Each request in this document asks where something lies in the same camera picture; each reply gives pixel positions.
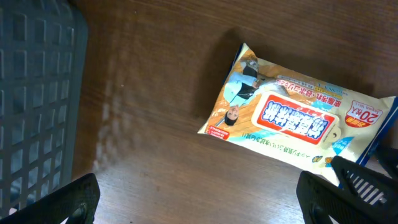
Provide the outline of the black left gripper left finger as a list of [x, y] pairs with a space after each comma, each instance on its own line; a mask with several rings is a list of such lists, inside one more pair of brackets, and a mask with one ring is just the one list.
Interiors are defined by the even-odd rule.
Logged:
[[94, 173], [89, 173], [3, 218], [1, 224], [92, 224], [99, 199], [98, 181]]

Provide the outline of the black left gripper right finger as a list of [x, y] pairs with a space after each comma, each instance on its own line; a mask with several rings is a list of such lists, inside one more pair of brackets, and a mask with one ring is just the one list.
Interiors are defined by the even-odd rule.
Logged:
[[397, 205], [373, 207], [311, 172], [301, 172], [296, 194], [306, 224], [397, 223]]

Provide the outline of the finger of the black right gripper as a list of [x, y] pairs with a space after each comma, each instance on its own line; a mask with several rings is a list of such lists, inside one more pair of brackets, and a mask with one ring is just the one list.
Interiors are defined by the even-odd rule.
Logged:
[[376, 148], [375, 155], [383, 167], [383, 169], [393, 178], [398, 178], [397, 161], [398, 161], [398, 151], [397, 149], [378, 146]]
[[331, 166], [343, 190], [354, 197], [363, 210], [397, 211], [397, 173], [389, 170], [386, 176], [340, 156], [332, 159]]

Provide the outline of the yellow wet wipes pack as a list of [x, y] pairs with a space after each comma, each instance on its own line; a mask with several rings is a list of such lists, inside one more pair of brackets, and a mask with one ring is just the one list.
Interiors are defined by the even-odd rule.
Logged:
[[374, 98], [258, 58], [242, 44], [200, 133], [333, 184], [340, 156], [365, 165], [397, 119], [397, 98]]

